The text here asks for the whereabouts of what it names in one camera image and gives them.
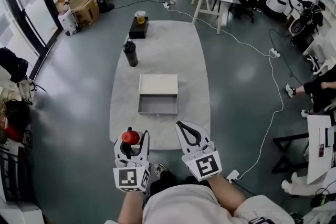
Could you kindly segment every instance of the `black tumbler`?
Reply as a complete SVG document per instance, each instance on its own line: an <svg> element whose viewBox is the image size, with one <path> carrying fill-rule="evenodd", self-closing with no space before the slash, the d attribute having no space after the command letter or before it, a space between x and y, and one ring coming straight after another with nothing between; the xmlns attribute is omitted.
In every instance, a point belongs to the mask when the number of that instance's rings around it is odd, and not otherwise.
<svg viewBox="0 0 336 224"><path fill-rule="evenodd" d="M131 40L129 41L129 38L126 41L126 44L123 46L123 52L126 55L127 61L130 64L131 67L136 67L138 65L138 58L136 53L136 46L134 42Z"/></svg>

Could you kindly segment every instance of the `white robot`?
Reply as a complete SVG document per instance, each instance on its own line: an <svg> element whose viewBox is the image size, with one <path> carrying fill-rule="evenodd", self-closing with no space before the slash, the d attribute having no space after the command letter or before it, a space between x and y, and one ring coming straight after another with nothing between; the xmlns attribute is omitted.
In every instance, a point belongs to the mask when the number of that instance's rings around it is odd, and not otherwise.
<svg viewBox="0 0 336 224"><path fill-rule="evenodd" d="M214 142L206 130L196 124L178 121L176 132L184 155L182 161L198 181L219 174L222 171L221 161ZM115 164L113 169L115 186L121 191L145 191L150 175L149 162L149 133L138 132L141 136L139 149L122 141L121 136L114 145ZM194 137L191 143L188 136Z"/></svg>

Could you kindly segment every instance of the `floor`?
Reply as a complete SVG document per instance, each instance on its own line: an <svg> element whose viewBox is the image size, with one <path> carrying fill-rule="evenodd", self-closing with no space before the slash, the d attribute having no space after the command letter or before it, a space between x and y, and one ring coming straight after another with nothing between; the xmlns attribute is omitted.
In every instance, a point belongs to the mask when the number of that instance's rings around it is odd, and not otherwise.
<svg viewBox="0 0 336 224"><path fill-rule="evenodd" d="M114 4L120 7L135 1L141 0L115 0ZM173 9L193 15L191 0L175 1ZM150 20L191 22L190 17L168 12L160 3L116 8L74 36L60 36L36 78L47 94L39 92L32 116L34 184L39 206L55 223L104 223L118 217L124 194L114 186L110 100L121 47L137 10L145 10ZM262 13L255 16L252 24L246 17L237 20L225 13L222 29L267 53L272 46L268 29L286 34L284 25ZM215 16L200 14L199 18L216 25ZM208 74L211 137L220 153L223 175L233 169L242 173L256 161L272 113L281 108L269 60L229 35L217 35L201 21L195 26ZM294 74L301 81L309 80L310 66L298 49L288 38L271 34ZM267 195L289 212L305 213L310 200L287 199L280 187L282 180L290 179L290 173L270 173L281 157L271 139L306 132L307 122L300 110L309 108L310 101L308 97L289 99L284 85L299 83L290 77L282 58L273 59L272 65L285 108L274 117L259 163L239 184ZM303 146L294 143L290 151L298 161ZM149 160L166 165L182 178L189 172L181 156L180 150L151 151Z"/></svg>

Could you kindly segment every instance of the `hand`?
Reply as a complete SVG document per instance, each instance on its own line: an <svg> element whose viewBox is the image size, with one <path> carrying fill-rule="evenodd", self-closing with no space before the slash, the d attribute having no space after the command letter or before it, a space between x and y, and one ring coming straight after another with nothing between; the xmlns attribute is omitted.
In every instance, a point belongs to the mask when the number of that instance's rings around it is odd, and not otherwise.
<svg viewBox="0 0 336 224"><path fill-rule="evenodd" d="M322 82L322 83L321 83L321 88L322 88L322 89L329 88L329 83L327 83L327 82Z"/></svg>

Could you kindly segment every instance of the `open box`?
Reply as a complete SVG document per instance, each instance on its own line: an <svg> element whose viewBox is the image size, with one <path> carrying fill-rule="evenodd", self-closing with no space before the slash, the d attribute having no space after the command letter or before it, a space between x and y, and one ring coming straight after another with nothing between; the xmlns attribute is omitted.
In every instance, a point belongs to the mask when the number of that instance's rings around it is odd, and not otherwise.
<svg viewBox="0 0 336 224"><path fill-rule="evenodd" d="M177 115L177 74L141 74L139 114Z"/></svg>

